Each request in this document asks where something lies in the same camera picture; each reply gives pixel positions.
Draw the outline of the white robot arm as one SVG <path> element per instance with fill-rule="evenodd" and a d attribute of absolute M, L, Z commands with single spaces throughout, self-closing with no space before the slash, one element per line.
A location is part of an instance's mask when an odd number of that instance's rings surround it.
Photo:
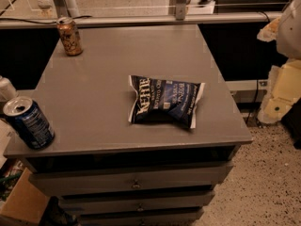
<path fill-rule="evenodd" d="M 301 98 L 301 0 L 293 0 L 279 18 L 260 30 L 257 39 L 274 40 L 277 51 L 288 58 L 280 68 L 271 68 L 258 114 L 260 122 L 275 123 Z"/>

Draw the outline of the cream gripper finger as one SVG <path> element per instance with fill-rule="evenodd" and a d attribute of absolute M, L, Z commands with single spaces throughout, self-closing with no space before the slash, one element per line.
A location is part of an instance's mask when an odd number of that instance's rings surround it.
<path fill-rule="evenodd" d="M 301 98 L 301 61 L 289 60 L 281 67 L 273 66 L 267 83 L 257 119 L 272 124 L 280 121 Z"/>
<path fill-rule="evenodd" d="M 257 35 L 257 39 L 265 42 L 270 42 L 277 39 L 278 25 L 280 18 L 274 19 L 260 30 Z"/>

